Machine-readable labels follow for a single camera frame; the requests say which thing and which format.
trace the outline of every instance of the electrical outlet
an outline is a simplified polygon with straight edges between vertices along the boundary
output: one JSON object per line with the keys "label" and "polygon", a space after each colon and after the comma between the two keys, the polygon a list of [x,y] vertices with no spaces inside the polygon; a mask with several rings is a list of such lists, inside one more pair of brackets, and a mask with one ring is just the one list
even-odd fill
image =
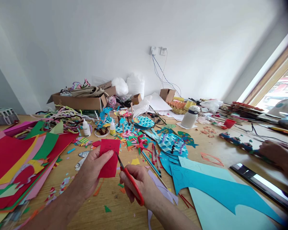
{"label": "electrical outlet", "polygon": [[150,55],[156,55],[157,54],[157,48],[155,46],[150,47]]}
{"label": "electrical outlet", "polygon": [[167,52],[167,49],[164,47],[161,47],[160,55],[165,56]]}

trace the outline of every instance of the scissors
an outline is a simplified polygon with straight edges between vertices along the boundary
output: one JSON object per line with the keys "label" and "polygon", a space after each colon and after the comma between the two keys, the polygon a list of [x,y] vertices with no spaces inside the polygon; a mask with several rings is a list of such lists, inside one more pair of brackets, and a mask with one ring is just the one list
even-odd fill
{"label": "scissors", "polygon": [[121,162],[121,160],[120,160],[120,158],[119,158],[119,156],[118,156],[118,154],[117,154],[116,151],[115,151],[115,153],[116,153],[116,155],[117,155],[119,164],[121,165],[121,171],[123,171],[123,172],[126,174],[126,176],[128,177],[128,179],[131,181],[132,185],[134,186],[134,188],[135,188],[135,190],[137,191],[137,194],[138,194],[138,196],[139,196],[139,198],[140,198],[140,199],[138,199],[137,196],[134,196],[135,199],[137,200],[137,202],[138,202],[138,204],[139,204],[140,206],[143,206],[143,205],[144,205],[144,199],[143,199],[143,196],[142,196],[142,194],[141,194],[141,192],[140,192],[137,184],[135,183],[133,177],[132,177],[132,176],[130,175],[130,173],[128,172],[128,169],[124,168],[124,166],[123,166],[123,164],[122,164],[122,162]]}

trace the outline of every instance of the phone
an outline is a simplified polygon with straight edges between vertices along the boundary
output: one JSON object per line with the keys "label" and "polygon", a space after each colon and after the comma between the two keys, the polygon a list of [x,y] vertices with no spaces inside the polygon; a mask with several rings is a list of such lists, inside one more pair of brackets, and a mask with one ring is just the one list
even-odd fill
{"label": "phone", "polygon": [[269,181],[262,178],[260,175],[253,172],[241,163],[230,166],[230,169],[238,173],[239,176],[246,179],[253,186],[258,188],[260,191],[262,191],[272,200],[277,202],[279,205],[281,205],[285,209],[288,209],[288,194],[286,192],[280,190],[278,187],[271,184]]}

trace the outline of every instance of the white bottle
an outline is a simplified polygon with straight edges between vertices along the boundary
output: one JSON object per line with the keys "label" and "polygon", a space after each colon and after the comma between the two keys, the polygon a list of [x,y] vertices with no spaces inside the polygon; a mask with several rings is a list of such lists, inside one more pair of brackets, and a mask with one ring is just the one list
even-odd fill
{"label": "white bottle", "polygon": [[91,135],[90,126],[85,119],[83,119],[82,128],[83,128],[84,136],[88,137]]}
{"label": "white bottle", "polygon": [[114,120],[112,118],[112,121],[110,123],[110,135],[111,136],[115,136],[116,130],[115,130],[115,123]]}
{"label": "white bottle", "polygon": [[188,112],[182,119],[181,125],[186,128],[192,128],[196,119],[198,118],[198,112],[200,108],[196,105],[190,106]]}

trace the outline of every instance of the red cup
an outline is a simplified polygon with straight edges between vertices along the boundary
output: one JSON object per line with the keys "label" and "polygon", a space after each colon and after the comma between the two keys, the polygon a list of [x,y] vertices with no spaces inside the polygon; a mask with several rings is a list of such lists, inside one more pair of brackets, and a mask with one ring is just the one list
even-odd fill
{"label": "red cup", "polygon": [[227,127],[227,128],[231,128],[232,126],[234,126],[236,122],[234,120],[231,120],[231,119],[226,119],[226,121],[224,122],[224,125]]}

